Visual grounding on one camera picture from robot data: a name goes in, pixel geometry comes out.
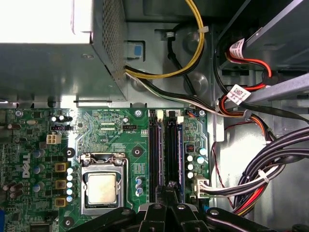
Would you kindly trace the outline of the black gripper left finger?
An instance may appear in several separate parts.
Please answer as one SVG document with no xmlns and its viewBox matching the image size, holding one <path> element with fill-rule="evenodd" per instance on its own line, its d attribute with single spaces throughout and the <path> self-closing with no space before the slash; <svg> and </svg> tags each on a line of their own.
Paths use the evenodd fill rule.
<svg viewBox="0 0 309 232">
<path fill-rule="evenodd" d="M 163 232 L 168 209 L 168 188 L 155 189 L 155 202 L 142 205 L 137 213 L 128 207 L 116 208 L 79 226 L 81 232 Z"/>
</svg>

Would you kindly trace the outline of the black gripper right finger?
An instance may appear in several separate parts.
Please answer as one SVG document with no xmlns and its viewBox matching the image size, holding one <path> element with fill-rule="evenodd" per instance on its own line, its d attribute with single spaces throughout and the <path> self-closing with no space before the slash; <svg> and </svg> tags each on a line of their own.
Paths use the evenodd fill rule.
<svg viewBox="0 0 309 232">
<path fill-rule="evenodd" d="M 205 213 L 193 211 L 181 201 L 181 186 L 169 181 L 169 210 L 177 232 L 272 232 L 271 228 L 237 216 L 221 208 L 209 208 Z"/>
</svg>

